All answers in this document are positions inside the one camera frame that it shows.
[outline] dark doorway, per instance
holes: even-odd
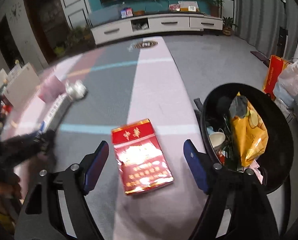
[[[6,16],[0,22],[0,51],[10,70],[15,66],[16,59],[23,64],[24,60],[12,37]]]
[[[39,44],[50,64],[57,59],[54,49],[65,42],[69,27],[60,0],[24,0],[27,16]]]

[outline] yellow sleeve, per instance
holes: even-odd
[[[10,234],[13,235],[15,233],[13,220],[9,215],[4,215],[0,213],[0,223]]]

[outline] metal screw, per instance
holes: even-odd
[[[246,173],[248,175],[253,175],[254,174],[254,171],[252,169],[246,169]]]
[[[220,163],[215,163],[215,164],[213,165],[213,168],[214,168],[215,170],[221,170],[221,169],[222,169],[222,165],[221,165]]]
[[[79,169],[79,164],[72,164],[72,165],[70,166],[70,169],[71,169],[72,171],[76,171],[77,169]]]
[[[46,176],[47,175],[47,171],[46,170],[41,170],[40,172],[39,172],[39,175],[40,176]]]

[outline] circular emblem on tablecloth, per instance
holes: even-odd
[[[142,41],[135,45],[136,49],[148,49],[156,46],[158,42],[156,41]]]

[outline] teal wall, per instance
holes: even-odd
[[[122,3],[123,1],[125,2],[126,7],[131,7],[134,11],[145,10],[147,12],[152,12],[152,11],[167,11],[169,9],[168,0],[157,0],[157,2],[155,2],[154,0],[141,0],[141,1],[120,0],[119,2],[108,2],[105,4],[101,4],[100,0],[89,0],[89,4],[92,11],[97,11],[101,8],[105,8],[113,4]],[[169,0],[169,1],[170,3],[178,3],[178,1],[181,1],[181,0]],[[197,1],[199,10],[201,12],[210,14],[209,6],[204,0],[186,0],[186,1]]]

